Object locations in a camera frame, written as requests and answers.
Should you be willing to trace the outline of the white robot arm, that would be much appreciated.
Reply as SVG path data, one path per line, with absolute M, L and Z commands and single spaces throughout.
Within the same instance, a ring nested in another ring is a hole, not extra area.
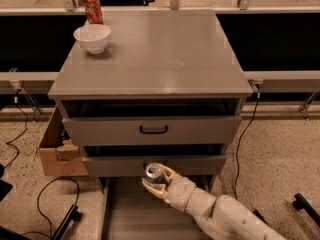
M 192 216 L 213 240 L 286 240 L 229 195 L 215 197 L 187 177 L 160 164 L 146 166 L 142 185 L 171 207 Z

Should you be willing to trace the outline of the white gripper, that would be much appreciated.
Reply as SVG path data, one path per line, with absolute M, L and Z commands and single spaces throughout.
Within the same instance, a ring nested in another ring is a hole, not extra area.
M 197 188 L 196 184 L 179 174 L 172 179 L 175 172 L 163 164 L 158 164 L 163 170 L 163 180 L 160 183 L 151 183 L 143 178 L 143 187 L 157 198 L 164 199 L 171 207 L 184 212 L 192 192 Z M 170 183 L 167 190 L 166 185 L 161 183 Z

